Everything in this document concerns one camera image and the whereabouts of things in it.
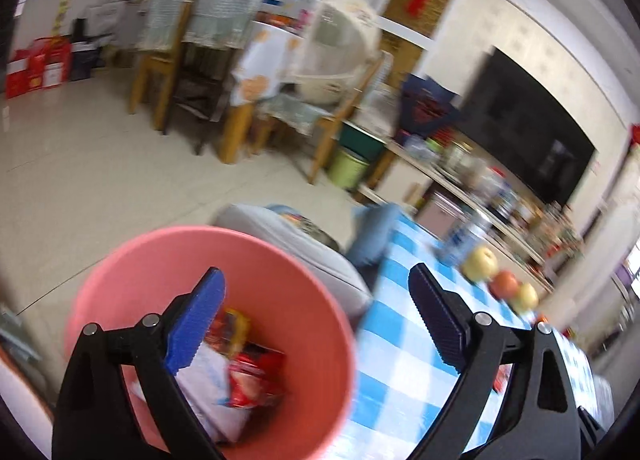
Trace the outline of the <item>blue cushion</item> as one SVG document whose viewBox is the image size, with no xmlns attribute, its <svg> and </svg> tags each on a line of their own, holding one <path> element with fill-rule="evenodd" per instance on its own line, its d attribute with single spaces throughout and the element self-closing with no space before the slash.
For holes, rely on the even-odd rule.
<svg viewBox="0 0 640 460">
<path fill-rule="evenodd" d="M 355 237 L 345 253 L 345 258 L 355 267 L 378 264 L 402 209 L 396 203 L 363 206 L 355 218 Z"/>
</svg>

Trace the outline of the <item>white blue milk carton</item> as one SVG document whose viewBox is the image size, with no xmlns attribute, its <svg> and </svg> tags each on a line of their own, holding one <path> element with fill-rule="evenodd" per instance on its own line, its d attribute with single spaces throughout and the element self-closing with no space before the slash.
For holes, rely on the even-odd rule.
<svg viewBox="0 0 640 460">
<path fill-rule="evenodd" d="M 236 443 L 250 417 L 250 409 L 229 405 L 229 361 L 201 342 L 190 365 L 175 375 L 186 402 L 214 443 Z"/>
</svg>

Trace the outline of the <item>pink storage box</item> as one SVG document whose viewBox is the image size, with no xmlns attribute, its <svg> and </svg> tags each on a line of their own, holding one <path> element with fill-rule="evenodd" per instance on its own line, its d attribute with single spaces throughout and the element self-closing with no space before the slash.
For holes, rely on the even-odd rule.
<svg viewBox="0 0 640 460">
<path fill-rule="evenodd" d="M 439 192 L 433 192 L 428 197 L 414 218 L 416 224 L 437 239 L 444 238 L 463 219 L 462 209 Z"/>
</svg>

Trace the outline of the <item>pink plastic bucket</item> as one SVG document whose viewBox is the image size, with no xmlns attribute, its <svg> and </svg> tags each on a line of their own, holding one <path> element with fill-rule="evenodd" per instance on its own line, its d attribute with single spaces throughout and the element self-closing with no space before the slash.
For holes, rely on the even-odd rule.
<svg viewBox="0 0 640 460">
<path fill-rule="evenodd" d="M 283 354 L 284 394 L 239 443 L 218 447 L 176 375 L 224 308 Z M 76 296 L 66 347 L 57 459 L 317 459 L 354 389 L 352 330 L 328 289 L 275 246 L 219 227 L 154 230 L 104 258 Z"/>
</svg>

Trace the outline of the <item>grey cushion stool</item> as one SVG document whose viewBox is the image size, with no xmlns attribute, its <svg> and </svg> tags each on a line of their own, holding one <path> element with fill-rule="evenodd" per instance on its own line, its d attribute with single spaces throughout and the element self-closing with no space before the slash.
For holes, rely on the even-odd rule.
<svg viewBox="0 0 640 460">
<path fill-rule="evenodd" d="M 308 269 L 333 295 L 349 323 L 356 327 L 372 303 L 372 294 L 343 254 L 305 232 L 290 218 L 266 206 L 232 203 L 213 218 L 213 225 L 270 243 Z"/>
</svg>

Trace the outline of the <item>cream tv cabinet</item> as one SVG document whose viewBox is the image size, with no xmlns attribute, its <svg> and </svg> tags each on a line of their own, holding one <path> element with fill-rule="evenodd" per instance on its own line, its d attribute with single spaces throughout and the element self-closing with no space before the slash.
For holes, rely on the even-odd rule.
<svg viewBox="0 0 640 460">
<path fill-rule="evenodd" d="M 554 290 L 542 276 L 544 258 L 525 241 L 522 232 L 492 214 L 444 171 L 411 157 L 396 142 L 389 142 L 372 164 L 356 189 L 356 198 L 377 204 L 397 203 L 438 238 L 474 212 L 482 212 L 489 220 L 487 245 L 499 265 L 532 284 L 540 296 Z"/>
</svg>

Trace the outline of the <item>red snack wrapper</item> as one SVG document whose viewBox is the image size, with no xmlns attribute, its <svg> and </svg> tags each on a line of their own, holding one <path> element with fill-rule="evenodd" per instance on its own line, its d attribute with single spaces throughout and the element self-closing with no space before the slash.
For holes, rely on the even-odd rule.
<svg viewBox="0 0 640 460">
<path fill-rule="evenodd" d="M 286 355 L 248 342 L 229 364 L 228 405 L 253 409 L 277 405 L 284 394 Z"/>
</svg>

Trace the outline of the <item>green trash bin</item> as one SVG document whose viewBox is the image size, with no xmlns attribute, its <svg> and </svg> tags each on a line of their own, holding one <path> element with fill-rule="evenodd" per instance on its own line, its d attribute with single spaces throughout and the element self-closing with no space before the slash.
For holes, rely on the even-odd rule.
<svg viewBox="0 0 640 460">
<path fill-rule="evenodd" d="M 368 166 L 369 162 L 359 154 L 340 147 L 329 167 L 328 177 L 330 182 L 338 188 L 353 190 L 362 179 Z"/>
</svg>

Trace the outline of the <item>coffeemix sachet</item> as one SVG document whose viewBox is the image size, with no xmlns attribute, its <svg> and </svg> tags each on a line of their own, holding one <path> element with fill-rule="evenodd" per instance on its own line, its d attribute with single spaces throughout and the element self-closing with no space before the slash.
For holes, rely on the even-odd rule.
<svg viewBox="0 0 640 460">
<path fill-rule="evenodd" d="M 204 342 L 218 354 L 228 359 L 242 352 L 250 320 L 237 310 L 221 310 L 214 318 L 204 336 Z"/>
</svg>

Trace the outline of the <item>yellow pear left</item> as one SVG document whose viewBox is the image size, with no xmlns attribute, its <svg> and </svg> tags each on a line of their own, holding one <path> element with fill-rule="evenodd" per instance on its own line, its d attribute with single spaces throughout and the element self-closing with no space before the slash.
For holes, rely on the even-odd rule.
<svg viewBox="0 0 640 460">
<path fill-rule="evenodd" d="M 460 266 L 462 275 L 473 284 L 491 280 L 498 270 L 498 260 L 488 246 L 477 246 Z"/>
</svg>

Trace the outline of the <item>black flat television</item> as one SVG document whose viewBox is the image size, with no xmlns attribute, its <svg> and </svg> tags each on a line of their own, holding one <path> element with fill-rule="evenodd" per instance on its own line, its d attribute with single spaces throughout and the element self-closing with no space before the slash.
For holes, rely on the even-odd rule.
<svg viewBox="0 0 640 460">
<path fill-rule="evenodd" d="M 594 146 L 531 74 L 496 48 L 466 93 L 457 129 L 544 203 L 565 206 Z"/>
</svg>

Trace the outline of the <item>blue white checkered tablecloth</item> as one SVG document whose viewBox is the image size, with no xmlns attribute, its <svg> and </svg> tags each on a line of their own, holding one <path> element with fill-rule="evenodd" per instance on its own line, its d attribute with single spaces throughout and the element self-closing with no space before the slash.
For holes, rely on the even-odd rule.
<svg viewBox="0 0 640 460">
<path fill-rule="evenodd" d="M 408 458 L 457 383 L 457 370 L 440 357 L 409 292 L 414 265 L 425 265 L 443 289 L 503 327 L 545 323 L 532 313 L 518 316 L 484 284 L 471 284 L 457 269 L 439 263 L 437 247 L 437 240 L 405 214 L 390 224 L 373 301 L 356 332 L 352 410 L 324 458 Z"/>
</svg>

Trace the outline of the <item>yellow pear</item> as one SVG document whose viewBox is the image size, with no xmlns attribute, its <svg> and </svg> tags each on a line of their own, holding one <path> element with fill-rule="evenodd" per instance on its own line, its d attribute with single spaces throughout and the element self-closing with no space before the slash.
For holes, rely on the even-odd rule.
<svg viewBox="0 0 640 460">
<path fill-rule="evenodd" d="M 531 312 L 538 303 L 538 293 L 532 284 L 520 284 L 518 292 L 509 300 L 510 307 L 519 315 Z"/>
<path fill-rule="evenodd" d="M 488 246 L 477 246 L 460 266 L 462 275 L 473 284 L 491 280 L 498 270 L 498 260 Z"/>
</svg>

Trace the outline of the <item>dark blue flower bouquet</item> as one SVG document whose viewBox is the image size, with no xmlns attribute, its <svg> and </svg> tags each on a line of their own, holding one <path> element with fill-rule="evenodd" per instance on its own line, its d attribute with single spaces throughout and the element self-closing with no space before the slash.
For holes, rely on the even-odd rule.
<svg viewBox="0 0 640 460">
<path fill-rule="evenodd" d="M 409 74 L 400 89 L 394 141 L 403 145 L 410 136 L 416 135 L 446 146 L 454 137 L 454 124 L 460 118 L 459 110 L 452 104 L 457 98 L 456 93 L 434 79 Z"/>
</svg>

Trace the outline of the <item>red apple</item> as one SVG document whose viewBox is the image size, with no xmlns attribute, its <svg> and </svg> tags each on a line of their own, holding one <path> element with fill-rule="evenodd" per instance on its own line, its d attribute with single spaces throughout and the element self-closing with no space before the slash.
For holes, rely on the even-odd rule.
<svg viewBox="0 0 640 460">
<path fill-rule="evenodd" d="M 488 282 L 488 290 L 497 300 L 507 301 L 518 295 L 520 282 L 510 270 L 499 270 Z"/>
</svg>

